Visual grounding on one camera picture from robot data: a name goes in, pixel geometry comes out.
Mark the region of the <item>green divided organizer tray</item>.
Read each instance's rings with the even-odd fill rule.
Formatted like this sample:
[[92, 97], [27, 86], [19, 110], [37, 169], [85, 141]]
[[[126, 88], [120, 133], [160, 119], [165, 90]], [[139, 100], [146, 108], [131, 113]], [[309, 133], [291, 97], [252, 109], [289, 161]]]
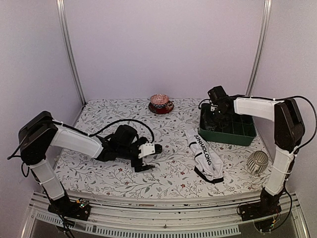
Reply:
[[203, 103], [199, 106], [199, 109], [201, 112], [198, 132], [205, 141], [250, 146], [257, 136], [253, 118], [239, 114], [230, 114], [228, 121], [219, 124], [216, 131], [207, 131], [205, 130], [204, 120], [212, 119], [214, 116], [211, 105]]

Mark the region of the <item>white black-trimmed underwear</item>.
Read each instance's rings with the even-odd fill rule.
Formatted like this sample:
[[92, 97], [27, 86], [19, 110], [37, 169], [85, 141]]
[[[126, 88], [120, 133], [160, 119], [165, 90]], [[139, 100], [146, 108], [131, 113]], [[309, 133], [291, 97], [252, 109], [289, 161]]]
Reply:
[[188, 146], [194, 154], [194, 172], [204, 181], [216, 184], [224, 181], [224, 163], [220, 156], [209, 148], [196, 129], [185, 131]]

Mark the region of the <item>navy striped underwear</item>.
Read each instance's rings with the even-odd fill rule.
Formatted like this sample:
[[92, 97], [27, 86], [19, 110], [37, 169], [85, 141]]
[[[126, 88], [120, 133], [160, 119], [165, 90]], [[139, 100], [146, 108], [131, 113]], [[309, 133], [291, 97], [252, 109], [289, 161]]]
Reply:
[[219, 127], [219, 123], [212, 119], [204, 120], [205, 130], [207, 131], [216, 131]]

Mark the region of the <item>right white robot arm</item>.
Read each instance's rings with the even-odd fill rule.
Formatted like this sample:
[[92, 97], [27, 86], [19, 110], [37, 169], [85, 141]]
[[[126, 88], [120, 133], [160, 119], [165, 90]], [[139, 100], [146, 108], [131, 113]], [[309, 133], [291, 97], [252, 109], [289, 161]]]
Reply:
[[302, 138], [305, 125], [296, 103], [297, 96], [282, 99], [267, 99], [244, 95], [229, 96], [222, 86], [208, 91], [212, 105], [216, 107], [213, 121], [224, 122], [229, 114], [247, 115], [270, 120], [274, 123], [275, 157], [268, 182], [264, 188], [264, 198], [256, 206], [260, 216], [267, 216], [275, 209], [275, 201], [284, 189], [284, 183], [292, 172], [295, 157], [304, 147]]

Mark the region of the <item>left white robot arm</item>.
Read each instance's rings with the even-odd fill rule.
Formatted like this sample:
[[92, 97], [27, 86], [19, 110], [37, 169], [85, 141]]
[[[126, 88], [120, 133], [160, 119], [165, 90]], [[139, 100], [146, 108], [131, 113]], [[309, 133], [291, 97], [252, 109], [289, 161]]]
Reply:
[[135, 172], [150, 170], [154, 166], [144, 165], [143, 158], [160, 154], [162, 146], [139, 137], [137, 130], [127, 124], [128, 121], [117, 120], [119, 126], [115, 133], [101, 137], [103, 129], [88, 134], [56, 121], [51, 113], [42, 111], [20, 129], [19, 144], [7, 159], [20, 158], [54, 201], [55, 208], [63, 215], [70, 215], [74, 210], [73, 203], [66, 199], [62, 184], [46, 161], [48, 148], [53, 146], [72, 150], [102, 162], [125, 159], [131, 162]]

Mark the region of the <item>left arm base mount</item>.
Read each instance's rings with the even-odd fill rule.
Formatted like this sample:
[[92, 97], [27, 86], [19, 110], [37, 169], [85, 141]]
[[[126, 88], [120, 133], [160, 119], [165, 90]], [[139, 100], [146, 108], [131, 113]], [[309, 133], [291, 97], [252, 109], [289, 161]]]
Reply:
[[67, 195], [57, 200], [49, 198], [50, 205], [48, 211], [55, 213], [61, 217], [73, 218], [82, 221], [88, 221], [91, 206], [86, 199], [79, 198], [76, 201], [71, 201]]

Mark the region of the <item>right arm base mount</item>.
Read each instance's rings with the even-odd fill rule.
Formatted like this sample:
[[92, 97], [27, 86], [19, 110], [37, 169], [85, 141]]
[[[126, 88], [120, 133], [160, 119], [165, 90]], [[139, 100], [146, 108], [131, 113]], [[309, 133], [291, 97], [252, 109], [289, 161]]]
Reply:
[[246, 203], [237, 207], [238, 215], [241, 216], [242, 221], [248, 221], [280, 213], [281, 206], [279, 205], [279, 199], [283, 191], [276, 195], [271, 195], [263, 189], [259, 202]]

